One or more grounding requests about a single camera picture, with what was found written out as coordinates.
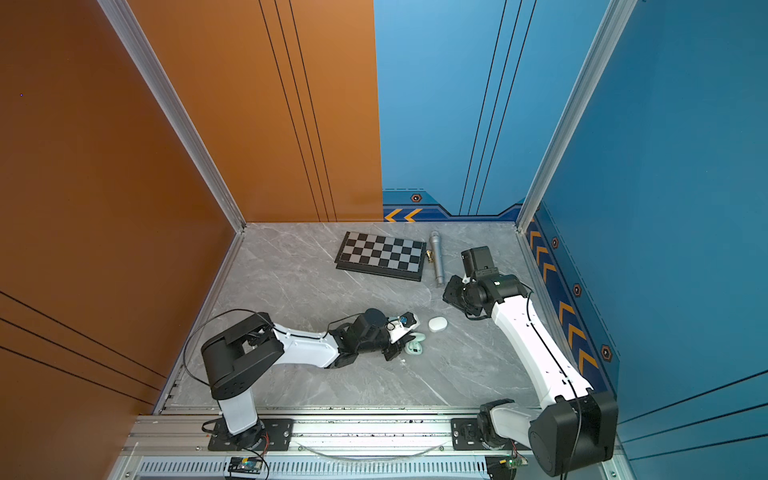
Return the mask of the green earbud charging case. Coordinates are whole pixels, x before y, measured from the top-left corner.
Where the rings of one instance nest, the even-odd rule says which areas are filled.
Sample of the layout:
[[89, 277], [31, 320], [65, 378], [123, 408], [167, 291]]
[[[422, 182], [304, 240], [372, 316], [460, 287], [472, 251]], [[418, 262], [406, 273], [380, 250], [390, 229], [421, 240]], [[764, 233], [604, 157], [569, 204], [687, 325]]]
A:
[[426, 335], [423, 333], [412, 333], [411, 334], [412, 339], [409, 340], [405, 345], [405, 351], [408, 355], [414, 355], [418, 356], [421, 355], [424, 351], [424, 347], [422, 343], [426, 340]]

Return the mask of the white earbud charging case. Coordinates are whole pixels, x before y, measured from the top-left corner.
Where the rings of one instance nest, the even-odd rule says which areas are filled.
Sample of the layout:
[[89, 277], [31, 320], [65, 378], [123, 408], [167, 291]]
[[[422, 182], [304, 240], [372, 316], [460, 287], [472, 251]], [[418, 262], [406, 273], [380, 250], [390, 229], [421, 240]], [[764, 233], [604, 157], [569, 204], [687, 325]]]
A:
[[428, 328], [431, 332], [440, 332], [447, 328], [448, 321], [444, 317], [434, 317], [428, 321]]

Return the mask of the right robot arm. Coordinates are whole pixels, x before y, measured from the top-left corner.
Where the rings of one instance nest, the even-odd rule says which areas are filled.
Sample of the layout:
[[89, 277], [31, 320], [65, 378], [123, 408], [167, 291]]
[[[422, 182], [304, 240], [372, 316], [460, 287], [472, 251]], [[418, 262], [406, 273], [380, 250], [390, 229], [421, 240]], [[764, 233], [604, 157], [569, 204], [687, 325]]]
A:
[[467, 318], [490, 320], [501, 330], [538, 396], [537, 409], [508, 399], [484, 404], [478, 414], [483, 441], [492, 448], [512, 442], [528, 446], [547, 475], [565, 478], [613, 457], [618, 404], [573, 367], [539, 319], [532, 296], [514, 275], [454, 275], [443, 300]]

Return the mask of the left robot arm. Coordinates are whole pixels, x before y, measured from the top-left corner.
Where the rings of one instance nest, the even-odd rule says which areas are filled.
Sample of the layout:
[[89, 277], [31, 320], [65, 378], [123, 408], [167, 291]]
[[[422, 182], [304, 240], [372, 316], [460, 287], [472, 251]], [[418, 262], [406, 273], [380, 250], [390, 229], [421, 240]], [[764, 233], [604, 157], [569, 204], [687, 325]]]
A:
[[272, 366], [309, 365], [340, 369], [362, 354], [390, 361], [416, 339], [420, 326], [412, 312], [389, 317], [369, 308], [332, 321], [323, 333], [290, 329], [265, 312], [251, 312], [201, 347], [207, 384], [221, 410], [226, 432], [238, 436], [258, 429], [254, 386]]

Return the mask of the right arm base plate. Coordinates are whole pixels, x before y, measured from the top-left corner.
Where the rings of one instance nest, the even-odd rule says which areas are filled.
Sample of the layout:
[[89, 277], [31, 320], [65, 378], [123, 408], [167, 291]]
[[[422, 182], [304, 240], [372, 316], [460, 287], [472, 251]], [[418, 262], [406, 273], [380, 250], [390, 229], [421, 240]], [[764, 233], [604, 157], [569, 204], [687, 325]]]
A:
[[476, 418], [450, 420], [452, 446], [455, 451], [470, 450], [528, 450], [529, 447], [510, 439], [488, 440], [484, 437]]

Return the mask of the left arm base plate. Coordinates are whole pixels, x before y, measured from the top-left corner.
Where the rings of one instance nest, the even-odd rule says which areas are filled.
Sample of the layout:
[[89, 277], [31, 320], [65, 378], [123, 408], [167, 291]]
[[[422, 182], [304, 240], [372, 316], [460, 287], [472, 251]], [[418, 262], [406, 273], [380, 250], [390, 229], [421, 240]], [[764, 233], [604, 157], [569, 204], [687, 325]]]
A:
[[291, 418], [260, 419], [256, 425], [239, 433], [229, 432], [223, 417], [203, 423], [201, 430], [208, 435], [210, 451], [255, 450], [284, 452], [289, 449], [294, 420]]

